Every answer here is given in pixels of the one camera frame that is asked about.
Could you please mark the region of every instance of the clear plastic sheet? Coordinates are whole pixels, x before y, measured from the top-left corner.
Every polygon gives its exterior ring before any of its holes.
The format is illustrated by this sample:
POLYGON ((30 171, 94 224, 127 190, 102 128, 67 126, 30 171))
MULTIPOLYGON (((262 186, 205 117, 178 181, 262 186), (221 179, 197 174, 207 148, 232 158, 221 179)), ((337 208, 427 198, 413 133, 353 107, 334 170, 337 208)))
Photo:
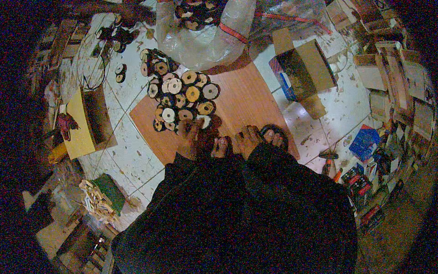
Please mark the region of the clear plastic sheet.
MULTIPOLYGON (((296 29, 297 34, 305 35, 310 28, 314 31, 314 23, 290 18, 297 16, 320 20, 324 9, 323 0, 229 0, 222 13, 221 23, 249 40, 288 26, 296 29), (278 20, 255 17, 256 11, 285 15, 288 18, 278 20)), ((157 3, 156 11, 158 48, 191 70, 204 71, 217 65, 229 65, 242 54, 246 46, 215 25, 199 31, 181 28, 174 16, 173 2, 157 3)))

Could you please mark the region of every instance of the tiled floor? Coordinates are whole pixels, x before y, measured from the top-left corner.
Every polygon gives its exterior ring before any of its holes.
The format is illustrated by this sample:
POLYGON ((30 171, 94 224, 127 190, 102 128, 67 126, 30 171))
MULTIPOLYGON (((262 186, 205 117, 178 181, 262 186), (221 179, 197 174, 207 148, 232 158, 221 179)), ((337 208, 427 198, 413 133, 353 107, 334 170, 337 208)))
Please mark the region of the tiled floor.
MULTIPOLYGON (((112 14, 96 15, 89 35, 93 35, 101 24, 109 26, 112 18, 112 14)), ((164 178, 163 164, 153 154, 129 117, 129 112, 146 95, 144 87, 147 78, 140 74, 139 50, 157 47, 155 40, 146 39, 145 28, 141 24, 137 24, 136 28, 140 30, 138 38, 128 45, 123 53, 111 55, 108 75, 103 83, 106 106, 117 145, 79 158, 87 178, 93 179, 105 172, 114 178, 125 195, 130 199, 137 198, 141 202, 139 208, 125 204, 120 221, 114 223, 118 230, 124 230, 145 209, 157 185, 164 178), (113 71, 120 63, 127 65, 127 72, 125 81, 118 84, 115 82, 113 71)), ((250 51, 294 136, 301 155, 299 162, 318 173, 325 162, 318 154, 329 148, 340 155, 336 165, 344 167, 344 171, 347 171, 348 166, 354 164, 346 145, 348 140, 351 140, 350 136, 354 138, 362 123, 373 125, 372 119, 369 118, 368 92, 362 85, 353 64, 353 55, 346 44, 346 41, 352 43, 353 39, 342 37, 332 25, 330 29, 333 31, 331 36, 318 33, 305 41, 294 41, 294 45, 299 46, 308 40, 317 39, 327 58, 340 54, 341 51, 344 53, 343 58, 337 58, 338 67, 345 65, 339 69, 340 72, 335 71, 339 78, 338 87, 319 93, 327 114, 318 120, 312 120, 301 104, 289 102, 285 98, 268 64, 275 55, 273 45, 265 41, 260 46, 258 55, 250 51)), ((94 47, 97 43, 95 37, 86 39, 88 47, 94 47)), ((81 54, 88 54, 88 51, 89 48, 84 48, 81 54)), ((79 60, 75 58, 70 69, 63 66, 65 81, 61 86, 64 102, 68 102, 72 87, 78 83, 76 68, 86 71, 91 70, 92 66, 90 58, 85 57, 79 60)))

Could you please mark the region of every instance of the red strap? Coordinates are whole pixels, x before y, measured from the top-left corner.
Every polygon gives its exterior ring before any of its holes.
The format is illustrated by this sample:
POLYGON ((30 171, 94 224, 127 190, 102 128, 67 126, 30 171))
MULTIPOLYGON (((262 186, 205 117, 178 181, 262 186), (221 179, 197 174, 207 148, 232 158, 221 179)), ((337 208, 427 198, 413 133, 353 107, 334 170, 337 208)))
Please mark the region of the red strap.
POLYGON ((316 19, 305 19, 305 18, 300 18, 297 16, 286 16, 286 15, 271 14, 271 13, 264 13, 264 12, 256 12, 256 13, 254 13, 254 16, 266 17, 266 18, 270 18, 270 19, 277 19, 277 20, 283 20, 283 21, 295 20, 295 21, 299 21, 299 22, 303 22, 303 23, 313 22, 315 25, 317 25, 321 29, 325 30, 329 35, 332 34, 331 30, 329 30, 326 26, 324 26, 320 21, 318 21, 316 19))
POLYGON ((248 39, 245 38, 245 36, 241 35, 240 33, 238 33, 237 31, 235 31, 234 29, 225 26, 224 24, 222 24, 222 22, 219 23, 219 28, 221 30, 223 30, 224 32, 228 33, 231 36, 236 37, 237 39, 239 39, 239 41, 241 41, 243 44, 248 43, 248 39))

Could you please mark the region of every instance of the orange wooden panel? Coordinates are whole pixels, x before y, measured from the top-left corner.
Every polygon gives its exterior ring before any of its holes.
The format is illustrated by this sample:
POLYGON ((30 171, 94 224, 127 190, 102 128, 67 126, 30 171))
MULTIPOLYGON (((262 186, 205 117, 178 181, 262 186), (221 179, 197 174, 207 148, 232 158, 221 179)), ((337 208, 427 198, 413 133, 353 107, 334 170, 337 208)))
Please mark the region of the orange wooden panel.
MULTIPOLYGON (((230 66, 215 68, 206 73, 221 90, 220 96, 215 100, 215 115, 222 121, 219 134, 232 138, 235 152, 238 151, 234 135, 240 132, 242 126, 256 125, 262 128, 266 124, 276 124, 289 137, 289 153, 297 160, 300 158, 293 136, 274 97, 247 54, 243 54, 230 66)), ((157 104, 155 100, 145 97, 130 112, 130 116, 158 159, 167 164, 174 160, 180 137, 170 131, 154 130, 152 123, 157 104)))

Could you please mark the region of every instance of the plastic bag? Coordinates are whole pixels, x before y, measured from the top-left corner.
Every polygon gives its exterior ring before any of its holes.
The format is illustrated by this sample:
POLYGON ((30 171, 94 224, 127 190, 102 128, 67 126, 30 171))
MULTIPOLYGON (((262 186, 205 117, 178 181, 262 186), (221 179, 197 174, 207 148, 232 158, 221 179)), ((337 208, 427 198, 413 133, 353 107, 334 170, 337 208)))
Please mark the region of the plastic bag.
POLYGON ((323 0, 228 0, 219 27, 180 27, 173 1, 157 3, 158 48, 185 67, 204 71, 233 63, 246 43, 290 27, 297 37, 313 34, 323 17, 323 0))
POLYGON ((191 31, 179 27, 173 2, 157 3, 158 48, 195 71, 230 64, 245 48, 245 37, 251 29, 255 6, 255 0, 229 0, 219 27, 209 25, 202 30, 191 31), (235 36, 223 29, 234 31, 235 36))
POLYGON ((285 27, 297 40, 313 35, 316 29, 330 34, 321 24, 324 11, 324 0, 259 0, 248 39, 259 39, 285 27))

